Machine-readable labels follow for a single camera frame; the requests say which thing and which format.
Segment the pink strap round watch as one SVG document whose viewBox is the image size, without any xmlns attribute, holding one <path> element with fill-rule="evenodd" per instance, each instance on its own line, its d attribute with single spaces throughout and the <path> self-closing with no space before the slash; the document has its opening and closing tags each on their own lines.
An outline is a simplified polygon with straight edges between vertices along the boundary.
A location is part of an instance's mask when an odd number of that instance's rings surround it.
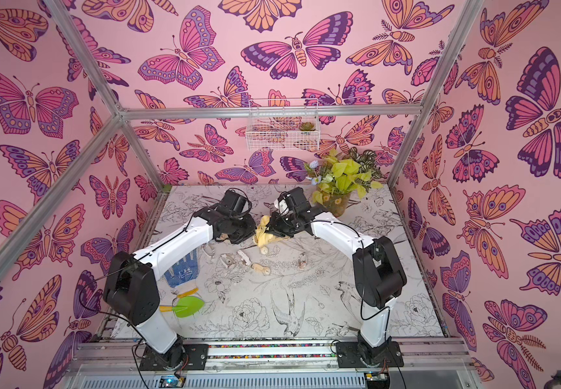
<svg viewBox="0 0 561 389">
<path fill-rule="evenodd" d="M 201 246 L 201 250 L 207 258 L 209 258 L 209 259 L 214 259 L 215 258 L 216 250 L 215 250 L 215 247 L 213 245 L 205 244 L 205 245 Z"/>
</svg>

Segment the yellow cleaning cloth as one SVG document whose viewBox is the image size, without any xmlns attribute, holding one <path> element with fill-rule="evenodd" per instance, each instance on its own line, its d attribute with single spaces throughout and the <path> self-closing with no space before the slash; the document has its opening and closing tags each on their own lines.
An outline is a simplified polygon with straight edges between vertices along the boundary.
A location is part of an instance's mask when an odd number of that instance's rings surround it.
<svg viewBox="0 0 561 389">
<path fill-rule="evenodd" d="M 263 246 L 268 247 L 268 245 L 274 242 L 282 242 L 288 240 L 288 238 L 281 238 L 267 231 L 267 227 L 269 226 L 270 220 L 271 220 L 270 216 L 263 216 L 255 231 L 253 242 L 258 248 L 261 248 Z"/>
</svg>

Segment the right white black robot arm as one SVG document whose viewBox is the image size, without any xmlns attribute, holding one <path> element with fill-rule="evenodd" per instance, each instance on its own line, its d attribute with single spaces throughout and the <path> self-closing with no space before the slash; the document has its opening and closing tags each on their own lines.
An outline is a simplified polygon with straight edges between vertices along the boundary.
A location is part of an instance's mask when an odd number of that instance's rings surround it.
<svg viewBox="0 0 561 389">
<path fill-rule="evenodd" d="M 384 363 L 392 338 L 388 330 L 391 312 L 407 285 L 394 242 L 386 236 L 373 238 L 339 221 L 323 206 L 312 205 L 301 187 L 281 193 L 275 208 L 267 233 L 292 238 L 306 232 L 328 242 L 351 260 L 361 302 L 358 354 L 367 366 Z"/>
</svg>

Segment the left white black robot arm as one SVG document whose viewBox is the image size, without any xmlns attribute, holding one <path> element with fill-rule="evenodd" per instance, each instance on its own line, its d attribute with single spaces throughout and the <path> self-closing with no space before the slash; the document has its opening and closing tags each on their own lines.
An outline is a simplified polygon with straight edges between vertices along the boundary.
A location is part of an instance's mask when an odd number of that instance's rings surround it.
<svg viewBox="0 0 561 389">
<path fill-rule="evenodd" d="M 213 241 L 237 245 L 251 238 L 256 231 L 251 209 L 245 192 L 230 188 L 219 202 L 193 212 L 184 225 L 157 242 L 112 257 L 103 301 L 134 329 L 160 368 L 173 370 L 186 364 L 183 337 L 161 311 L 167 272 L 200 246 Z"/>
</svg>

